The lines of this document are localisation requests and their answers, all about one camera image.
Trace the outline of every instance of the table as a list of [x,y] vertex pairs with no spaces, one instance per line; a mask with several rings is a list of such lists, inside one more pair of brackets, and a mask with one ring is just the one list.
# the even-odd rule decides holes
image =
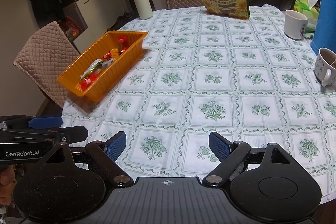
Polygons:
[[137,176],[201,179],[219,163],[217,131],[252,147],[279,143],[336,197],[336,92],[322,90],[306,41],[283,32],[275,7],[250,7],[249,21],[208,15],[204,7],[159,10],[122,30],[147,31],[147,54],[96,104],[68,98],[63,126],[84,125],[85,145],[118,131],[127,146],[117,164]]

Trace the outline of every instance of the gray ribbed plate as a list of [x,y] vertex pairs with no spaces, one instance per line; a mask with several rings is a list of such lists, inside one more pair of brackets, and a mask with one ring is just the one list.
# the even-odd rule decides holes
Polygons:
[[[257,224],[237,211],[220,189],[198,178],[138,178],[112,191],[107,201],[75,224]],[[302,224],[313,224],[307,220]],[[22,224],[33,224],[25,220]]]

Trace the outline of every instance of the orange plastic basket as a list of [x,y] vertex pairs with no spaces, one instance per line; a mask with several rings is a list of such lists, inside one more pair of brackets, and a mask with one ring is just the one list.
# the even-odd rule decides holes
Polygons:
[[[86,96],[94,102],[102,99],[104,93],[114,87],[121,78],[144,56],[142,40],[147,32],[110,31],[105,33],[78,57],[58,78],[57,81],[77,96]],[[127,37],[130,47],[122,54],[113,56],[115,61],[86,89],[79,84],[80,76],[98,58],[117,48],[117,38]]]

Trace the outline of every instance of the ceramic cup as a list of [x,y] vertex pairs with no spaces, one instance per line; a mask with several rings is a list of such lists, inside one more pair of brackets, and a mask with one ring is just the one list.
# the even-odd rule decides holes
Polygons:
[[335,59],[336,53],[333,51],[327,48],[319,49],[319,54],[315,62],[314,73],[321,81],[322,86],[332,85],[336,82],[336,69],[330,66]]
[[308,24],[308,18],[294,10],[287,10],[285,15],[284,32],[293,39],[302,39]]

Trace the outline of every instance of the water bottle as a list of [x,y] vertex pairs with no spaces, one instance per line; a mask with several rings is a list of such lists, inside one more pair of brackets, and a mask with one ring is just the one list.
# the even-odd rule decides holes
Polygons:
[[336,1],[321,0],[319,19],[313,41],[310,46],[316,55],[320,48],[328,48],[336,52]]
[[149,0],[134,0],[140,19],[147,19],[153,16]]

